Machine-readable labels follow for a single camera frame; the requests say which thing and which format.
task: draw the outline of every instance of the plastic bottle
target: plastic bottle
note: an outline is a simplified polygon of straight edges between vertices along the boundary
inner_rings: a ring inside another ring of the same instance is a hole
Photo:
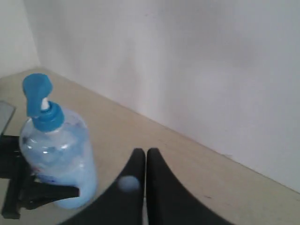
[[[28,119],[20,134],[20,149],[41,182],[74,186],[80,196],[56,201],[72,209],[88,202],[97,189],[97,174],[89,132],[75,112],[48,101],[52,84],[44,74],[23,81]]]

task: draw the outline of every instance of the blue liquid soap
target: blue liquid soap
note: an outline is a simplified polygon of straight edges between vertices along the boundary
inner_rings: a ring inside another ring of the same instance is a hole
[[[55,202],[65,209],[78,208],[93,198],[98,183],[87,126],[77,113],[45,99],[52,90],[46,75],[26,77],[23,90],[32,118],[21,130],[21,152],[41,182],[79,188],[79,197]]]

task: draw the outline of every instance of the black object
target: black object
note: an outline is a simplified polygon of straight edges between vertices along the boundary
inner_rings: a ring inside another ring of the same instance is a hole
[[[0,178],[9,179],[2,208],[4,218],[19,219],[20,208],[28,210],[60,199],[79,196],[79,189],[35,182],[30,166],[21,155],[18,136],[0,137]]]
[[[115,182],[89,207],[61,225],[142,225],[145,153],[134,149]]]
[[[158,149],[147,153],[146,196],[149,225],[231,225],[183,187]]]

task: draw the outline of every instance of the wooden table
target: wooden table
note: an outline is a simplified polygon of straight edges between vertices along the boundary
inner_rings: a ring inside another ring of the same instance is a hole
[[[45,69],[34,69],[0,79],[0,99],[16,106],[6,134],[19,135],[26,120],[22,80],[33,72],[49,75],[50,99],[81,114],[91,134],[99,176],[98,195],[116,178],[133,148],[160,148],[168,165],[201,202],[237,225],[300,225],[300,194],[121,105]],[[7,188],[0,179],[0,203]],[[19,221],[2,225],[53,225],[79,210],[48,204],[22,210]]]

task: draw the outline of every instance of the white wall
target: white wall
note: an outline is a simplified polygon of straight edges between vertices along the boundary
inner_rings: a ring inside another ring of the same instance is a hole
[[[25,5],[42,65],[300,191],[298,0]]]
[[[39,66],[22,0],[0,1],[0,77]]]

